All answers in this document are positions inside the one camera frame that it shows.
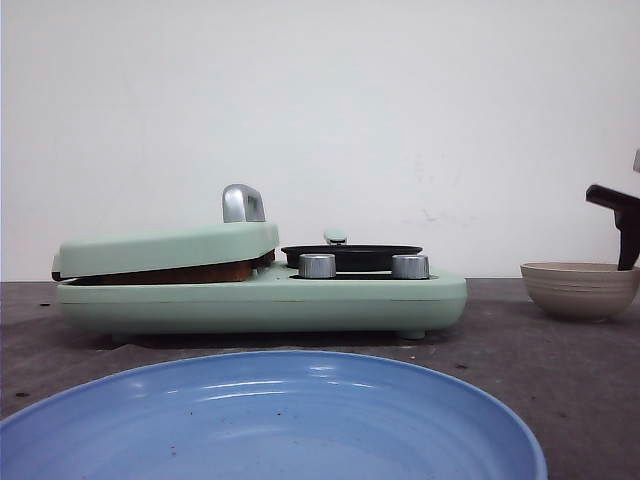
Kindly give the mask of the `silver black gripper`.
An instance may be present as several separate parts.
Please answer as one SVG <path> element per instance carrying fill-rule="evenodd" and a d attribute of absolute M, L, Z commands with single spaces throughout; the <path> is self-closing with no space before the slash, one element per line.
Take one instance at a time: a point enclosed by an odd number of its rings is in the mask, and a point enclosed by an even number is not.
<path fill-rule="evenodd" d="M 635 153 L 633 170 L 640 173 L 640 149 Z M 613 211 L 620 233 L 618 270 L 631 270 L 639 258 L 639 199 L 597 184 L 587 188 L 585 199 Z"/>

